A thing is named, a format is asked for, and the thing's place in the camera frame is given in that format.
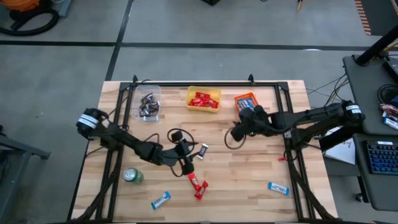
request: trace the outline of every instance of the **desk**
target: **desk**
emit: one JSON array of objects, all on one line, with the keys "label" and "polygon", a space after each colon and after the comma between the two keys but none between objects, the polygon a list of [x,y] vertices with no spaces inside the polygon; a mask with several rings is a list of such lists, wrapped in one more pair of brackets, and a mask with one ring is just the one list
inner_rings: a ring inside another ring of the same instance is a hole
[{"label": "desk", "polygon": [[382,122],[382,112],[379,110],[377,90],[385,84],[395,84],[388,75],[383,63],[384,59],[374,58],[368,66],[357,65],[353,57],[344,57],[343,63],[351,85],[355,103],[359,105],[366,119],[363,130],[366,134],[398,135],[398,131]]},{"label": "desk", "polygon": [[361,142],[365,140],[379,140],[397,142],[398,131],[390,128],[382,122],[382,112],[379,109],[377,90],[385,84],[395,84],[382,66],[384,59],[373,58],[369,65],[359,66],[353,57],[343,58],[346,74],[351,85],[355,102],[365,114],[363,131],[366,134],[355,134],[356,157],[359,171],[361,173],[360,185],[363,184],[371,205],[376,210],[398,211],[398,200],[396,193],[397,176],[375,175],[369,173],[366,152]]},{"label": "desk", "polygon": [[[303,81],[288,81],[294,111],[310,108]],[[105,82],[98,108],[109,113],[116,106],[120,82]],[[248,138],[245,145],[232,151],[224,145],[223,137],[232,121],[238,120],[234,97],[253,92],[267,112],[276,112],[275,90],[265,86],[219,87],[221,108],[217,114],[189,111],[185,107],[187,87],[162,87],[161,114],[158,123],[141,123],[129,119],[129,132],[139,139],[160,134],[165,149],[173,147],[166,133],[172,128],[190,132],[195,141],[205,142],[209,149],[204,160],[194,159],[195,174],[200,183],[209,187],[198,202],[187,177],[176,178],[166,166],[155,166],[140,160],[125,148],[122,171],[137,167],[145,176],[141,185],[119,180],[114,222],[293,222],[297,214],[292,194],[282,195],[267,189],[269,182],[292,188],[288,165],[278,161],[284,152],[282,136]],[[88,151],[98,148],[93,141]],[[101,185],[106,150],[87,157],[78,186],[72,218],[79,217],[98,193]],[[303,151],[308,180],[320,203],[337,217],[335,203],[321,151]],[[151,201],[169,191],[172,199],[153,211]],[[305,204],[303,194],[300,196]]]}]

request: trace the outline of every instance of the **small red object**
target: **small red object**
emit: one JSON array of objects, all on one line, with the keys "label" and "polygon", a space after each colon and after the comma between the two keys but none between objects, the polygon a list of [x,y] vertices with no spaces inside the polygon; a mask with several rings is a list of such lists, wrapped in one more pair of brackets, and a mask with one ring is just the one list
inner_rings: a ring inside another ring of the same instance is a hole
[{"label": "small red object", "polygon": [[201,198],[202,198],[203,194],[205,194],[206,188],[207,188],[208,186],[209,186],[209,185],[207,184],[207,182],[204,181],[202,187],[200,188],[200,190],[198,190],[198,192],[195,194],[195,197],[196,197],[198,200],[201,200]]},{"label": "small red object", "polygon": [[197,98],[210,99],[210,94],[197,92]]},{"label": "small red object", "polygon": [[189,105],[190,106],[196,106],[200,102],[201,102],[201,99],[199,99],[199,98],[192,99],[191,102],[189,102]]},{"label": "small red object", "polygon": [[206,105],[206,101],[204,101],[204,100],[200,100],[200,102],[196,104],[196,106],[205,106],[205,105]]},{"label": "small red object", "polygon": [[212,99],[209,99],[207,102],[208,102],[209,104],[211,104],[211,107],[212,107],[212,108],[216,108],[216,109],[217,109],[217,107],[218,107],[218,102],[217,102],[217,101],[212,100]]},{"label": "small red object", "polygon": [[199,185],[198,179],[195,176],[195,174],[193,172],[188,174],[188,178],[189,178],[189,180],[191,180],[193,188],[195,188],[196,191],[199,191],[200,190],[200,185]]}]

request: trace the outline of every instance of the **black floor line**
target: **black floor line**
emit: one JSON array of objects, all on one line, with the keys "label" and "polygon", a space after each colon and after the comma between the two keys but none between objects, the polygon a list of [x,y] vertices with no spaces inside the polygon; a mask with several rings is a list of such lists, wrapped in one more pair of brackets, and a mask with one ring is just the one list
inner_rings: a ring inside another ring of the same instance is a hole
[{"label": "black floor line", "polygon": [[120,26],[118,39],[116,40],[116,46],[113,49],[111,61],[109,62],[108,71],[106,71],[105,81],[111,81],[113,76],[114,67],[116,65],[116,61],[118,60],[119,51],[121,47],[121,43],[123,41],[124,33],[126,31],[127,23],[129,22],[130,12],[132,8],[132,3],[134,0],[129,0],[127,3],[126,11],[124,12],[122,24]]},{"label": "black floor line", "polygon": [[0,45],[26,45],[26,46],[72,46],[72,47],[114,47],[115,42],[74,42],[74,41],[26,41],[26,40],[0,40]]},{"label": "black floor line", "polygon": [[201,44],[201,43],[145,43],[122,42],[126,31],[131,8],[123,18],[116,42],[74,42],[74,41],[25,41],[25,40],[0,40],[0,45],[28,45],[28,46],[73,46],[73,47],[142,47],[142,48],[169,48],[169,49],[253,49],[253,50],[339,50],[339,51],[365,51],[370,46],[324,46],[324,45],[274,45],[274,44]]},{"label": "black floor line", "polygon": [[272,45],[272,44],[189,44],[189,43],[122,43],[121,47],[169,48],[169,49],[258,49],[258,50],[339,50],[365,51],[362,46],[316,46],[316,45]]}]

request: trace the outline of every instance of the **green soda can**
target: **green soda can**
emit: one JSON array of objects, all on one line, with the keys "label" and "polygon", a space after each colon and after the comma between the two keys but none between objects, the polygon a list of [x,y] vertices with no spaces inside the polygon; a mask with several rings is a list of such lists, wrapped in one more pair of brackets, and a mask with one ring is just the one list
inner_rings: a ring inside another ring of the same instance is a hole
[{"label": "green soda can", "polygon": [[144,174],[139,172],[136,168],[128,168],[124,171],[124,180],[135,184],[141,184],[144,180]]}]

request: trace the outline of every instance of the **clear plastic container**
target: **clear plastic container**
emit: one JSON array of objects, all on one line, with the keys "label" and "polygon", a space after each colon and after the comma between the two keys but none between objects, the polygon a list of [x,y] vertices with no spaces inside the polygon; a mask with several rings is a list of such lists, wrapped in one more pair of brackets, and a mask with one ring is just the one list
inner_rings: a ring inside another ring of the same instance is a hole
[{"label": "clear plastic container", "polygon": [[[159,102],[159,110],[155,116],[140,116],[140,109],[141,106],[141,99],[147,96],[148,94],[152,93],[154,97],[154,101]],[[134,90],[134,98],[132,100],[132,108],[131,108],[131,115],[133,118],[138,119],[140,121],[145,122],[158,122],[160,109],[162,107],[160,97],[162,95],[162,89],[160,86],[155,85],[139,85]]]}]

